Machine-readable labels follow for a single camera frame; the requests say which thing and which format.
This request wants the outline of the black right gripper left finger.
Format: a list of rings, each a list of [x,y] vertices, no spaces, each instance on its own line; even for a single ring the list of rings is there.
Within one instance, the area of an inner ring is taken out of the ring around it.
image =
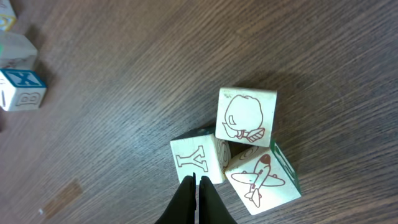
[[[155,224],[192,224],[195,222],[196,176],[183,178],[180,186]]]

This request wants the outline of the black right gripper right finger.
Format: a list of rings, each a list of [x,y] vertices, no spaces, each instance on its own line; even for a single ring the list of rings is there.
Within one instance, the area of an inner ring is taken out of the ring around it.
[[[199,224],[237,224],[207,176],[199,184]]]

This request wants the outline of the red A letter block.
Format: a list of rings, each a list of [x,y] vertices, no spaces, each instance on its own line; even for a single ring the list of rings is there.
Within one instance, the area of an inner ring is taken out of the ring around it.
[[[275,90],[220,88],[216,137],[242,144],[269,147],[276,102]]]

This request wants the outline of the red U letter block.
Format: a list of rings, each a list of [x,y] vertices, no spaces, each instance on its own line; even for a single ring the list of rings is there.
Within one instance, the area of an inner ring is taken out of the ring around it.
[[[215,136],[215,127],[193,129],[170,141],[179,181],[195,174],[196,182],[207,176],[213,184],[226,180],[231,159],[228,142]]]

